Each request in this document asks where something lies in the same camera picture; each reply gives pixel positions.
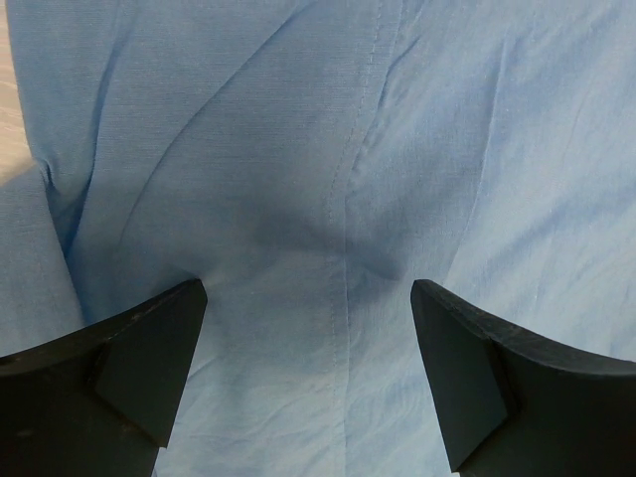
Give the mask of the blue long sleeve shirt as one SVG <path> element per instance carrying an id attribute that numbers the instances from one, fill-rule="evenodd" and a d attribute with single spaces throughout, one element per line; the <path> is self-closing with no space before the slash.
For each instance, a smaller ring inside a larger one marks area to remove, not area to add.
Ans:
<path id="1" fill-rule="evenodd" d="M 631 1 L 10 1 L 1 351 L 191 277 L 159 476 L 445 476 L 411 285 L 635 357 Z"/>

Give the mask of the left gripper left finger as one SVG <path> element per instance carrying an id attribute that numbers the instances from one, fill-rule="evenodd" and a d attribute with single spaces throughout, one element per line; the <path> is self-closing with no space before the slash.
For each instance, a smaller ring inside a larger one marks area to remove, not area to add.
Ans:
<path id="1" fill-rule="evenodd" d="M 207 294 L 185 281 L 1 360 L 4 476 L 150 476 L 167 447 Z"/>

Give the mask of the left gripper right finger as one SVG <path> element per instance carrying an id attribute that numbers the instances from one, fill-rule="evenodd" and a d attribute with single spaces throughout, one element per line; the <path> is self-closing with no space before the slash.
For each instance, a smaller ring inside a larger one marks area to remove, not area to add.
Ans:
<path id="1" fill-rule="evenodd" d="M 631 476 L 635 366 L 553 341 L 430 280 L 410 302 L 450 469 Z"/>

